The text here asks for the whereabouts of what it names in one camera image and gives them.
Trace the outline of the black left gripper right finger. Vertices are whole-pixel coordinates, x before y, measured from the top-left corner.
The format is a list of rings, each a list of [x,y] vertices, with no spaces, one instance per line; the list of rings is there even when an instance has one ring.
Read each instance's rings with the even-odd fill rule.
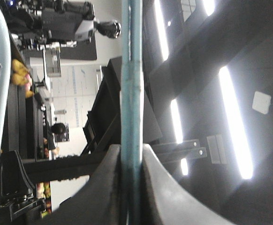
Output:
[[[166,171],[148,144],[143,145],[142,225],[231,225]]]

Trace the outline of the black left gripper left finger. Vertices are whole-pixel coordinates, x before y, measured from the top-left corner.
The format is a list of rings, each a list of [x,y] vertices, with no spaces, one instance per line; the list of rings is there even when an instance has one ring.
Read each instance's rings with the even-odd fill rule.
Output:
[[[120,214],[120,150],[109,147],[88,182],[39,225],[117,225]]]

